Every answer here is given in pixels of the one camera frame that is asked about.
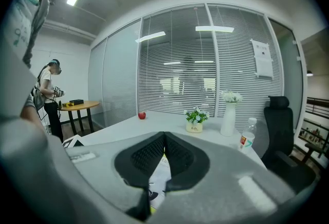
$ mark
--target black pants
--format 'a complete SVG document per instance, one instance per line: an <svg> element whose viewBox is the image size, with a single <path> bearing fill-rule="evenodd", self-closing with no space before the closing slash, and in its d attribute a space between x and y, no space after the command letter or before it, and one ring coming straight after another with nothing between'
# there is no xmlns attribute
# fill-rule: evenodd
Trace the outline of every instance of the black pants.
<svg viewBox="0 0 329 224"><path fill-rule="evenodd" d="M61 121L58 117L57 103L45 103L45 111L48 113L51 134L57 136L63 142Z"/></svg>

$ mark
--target round wooden table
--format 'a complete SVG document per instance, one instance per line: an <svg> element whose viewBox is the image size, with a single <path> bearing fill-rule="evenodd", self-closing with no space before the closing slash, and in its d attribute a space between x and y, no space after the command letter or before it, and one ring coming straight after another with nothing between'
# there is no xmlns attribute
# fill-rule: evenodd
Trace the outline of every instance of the round wooden table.
<svg viewBox="0 0 329 224"><path fill-rule="evenodd" d="M99 105L99 102L97 102L97 101L84 101L83 104L78 104L78 105L74 105L74 106L70 106L70 107L63 107L62 106L61 111L68 111L68 116L70 117L71 127L72 127L72 131L73 131L74 135L77 134L77 131L76 131L76 127L74 125L72 111L77 111L81 132L84 132L84 128L83 128L82 120L81 120L80 110L87 109L89 127L90 127L91 133L93 133L94 132L94 127L93 127L93 122L92 122L92 116L90 114L90 108L95 107L97 105Z"/></svg>

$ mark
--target black box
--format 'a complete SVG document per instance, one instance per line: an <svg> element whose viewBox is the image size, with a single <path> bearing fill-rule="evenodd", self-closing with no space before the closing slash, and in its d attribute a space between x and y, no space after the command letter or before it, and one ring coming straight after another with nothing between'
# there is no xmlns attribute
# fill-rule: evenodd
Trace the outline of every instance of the black box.
<svg viewBox="0 0 329 224"><path fill-rule="evenodd" d="M81 99L77 99L77 100L72 100L72 101L70 101L70 103L74 103L74 105L78 105L78 104L83 104L84 101L81 100Z"/></svg>

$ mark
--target small potted plant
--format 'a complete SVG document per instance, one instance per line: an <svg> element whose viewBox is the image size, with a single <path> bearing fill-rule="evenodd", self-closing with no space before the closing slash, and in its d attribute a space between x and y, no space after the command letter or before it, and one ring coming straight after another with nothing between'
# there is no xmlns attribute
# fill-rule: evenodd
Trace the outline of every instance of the small potted plant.
<svg viewBox="0 0 329 224"><path fill-rule="evenodd" d="M234 133L236 104L242 102L243 97L238 92L224 91L222 93L222 98L226 102L226 109L223 117L221 134L223 136L231 136Z"/></svg>
<svg viewBox="0 0 329 224"><path fill-rule="evenodd" d="M184 111L187 116L186 131L190 133L201 133L203 126L202 123L209 118L209 113L201 111L199 107L194 107L194 111Z"/></svg>

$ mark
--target water bottle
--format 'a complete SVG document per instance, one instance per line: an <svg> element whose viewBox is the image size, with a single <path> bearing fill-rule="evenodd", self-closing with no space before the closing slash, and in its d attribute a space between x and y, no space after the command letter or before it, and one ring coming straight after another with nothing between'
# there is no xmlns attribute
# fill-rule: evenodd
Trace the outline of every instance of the water bottle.
<svg viewBox="0 0 329 224"><path fill-rule="evenodd" d="M240 151L243 153L247 153L251 150L252 143L255 139L256 135L256 118L249 118L248 124L243 129L241 139L240 139Z"/></svg>

